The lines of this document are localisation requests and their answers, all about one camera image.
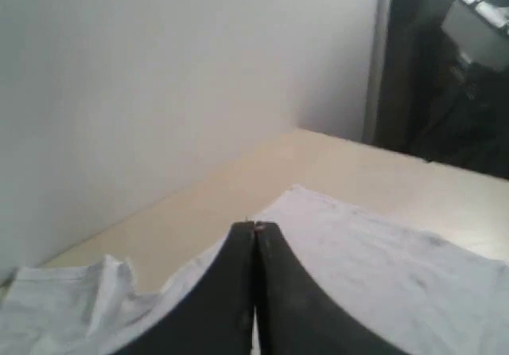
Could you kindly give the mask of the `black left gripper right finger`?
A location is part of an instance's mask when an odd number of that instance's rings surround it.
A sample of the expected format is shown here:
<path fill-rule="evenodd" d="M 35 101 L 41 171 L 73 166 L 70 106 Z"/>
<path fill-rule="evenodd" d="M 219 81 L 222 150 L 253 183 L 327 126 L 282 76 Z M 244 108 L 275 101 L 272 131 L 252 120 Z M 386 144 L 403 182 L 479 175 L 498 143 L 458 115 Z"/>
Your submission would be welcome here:
<path fill-rule="evenodd" d="M 338 306 L 275 223 L 254 224 L 254 305 L 262 354 L 402 354 Z"/>

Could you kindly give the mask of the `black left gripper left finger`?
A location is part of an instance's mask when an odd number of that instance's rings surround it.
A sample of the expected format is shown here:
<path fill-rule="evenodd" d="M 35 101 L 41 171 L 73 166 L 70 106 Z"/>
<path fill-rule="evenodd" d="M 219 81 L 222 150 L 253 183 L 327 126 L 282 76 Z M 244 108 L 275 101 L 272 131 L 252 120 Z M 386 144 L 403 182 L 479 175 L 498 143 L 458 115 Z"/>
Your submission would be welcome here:
<path fill-rule="evenodd" d="M 197 285 L 118 354 L 249 354 L 256 246 L 253 221 L 233 224 Z"/>

